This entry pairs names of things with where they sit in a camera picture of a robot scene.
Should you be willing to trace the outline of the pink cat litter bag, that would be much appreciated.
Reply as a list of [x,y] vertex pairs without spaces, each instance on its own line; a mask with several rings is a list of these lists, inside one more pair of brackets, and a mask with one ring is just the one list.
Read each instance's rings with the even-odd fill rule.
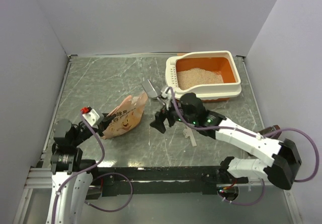
[[123,135],[134,129],[141,121],[148,96],[142,92],[138,96],[127,96],[114,110],[107,116],[114,115],[115,118],[108,128],[103,132],[103,139],[110,139]]

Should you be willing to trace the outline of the metal litter scoop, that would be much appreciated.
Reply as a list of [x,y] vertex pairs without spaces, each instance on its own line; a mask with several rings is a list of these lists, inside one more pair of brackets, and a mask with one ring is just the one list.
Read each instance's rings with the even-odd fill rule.
[[166,105],[166,90],[169,88],[168,86],[164,86],[162,89],[160,89],[155,83],[153,83],[149,79],[144,80],[141,83],[141,85],[148,98],[152,100],[158,100],[163,106]]

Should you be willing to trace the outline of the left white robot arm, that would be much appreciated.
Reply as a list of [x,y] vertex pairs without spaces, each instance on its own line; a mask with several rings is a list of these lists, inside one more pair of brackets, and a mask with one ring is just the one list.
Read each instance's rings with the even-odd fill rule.
[[82,158],[78,147],[93,133],[83,122],[59,120],[52,146],[52,192],[46,223],[78,223],[90,185],[99,180],[98,163]]

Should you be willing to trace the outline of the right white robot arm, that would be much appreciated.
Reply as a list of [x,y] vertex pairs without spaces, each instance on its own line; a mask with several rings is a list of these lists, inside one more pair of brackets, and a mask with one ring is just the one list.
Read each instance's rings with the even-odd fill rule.
[[243,177],[260,178],[280,189],[291,189],[301,166],[301,158],[293,141],[272,139],[241,127],[229,118],[206,109],[194,93],[184,94],[176,101],[168,88],[157,99],[163,107],[156,112],[150,126],[159,132],[165,133],[165,120],[169,126],[182,122],[203,136],[232,144],[253,156],[251,159],[225,158],[219,171],[223,182],[230,183]]

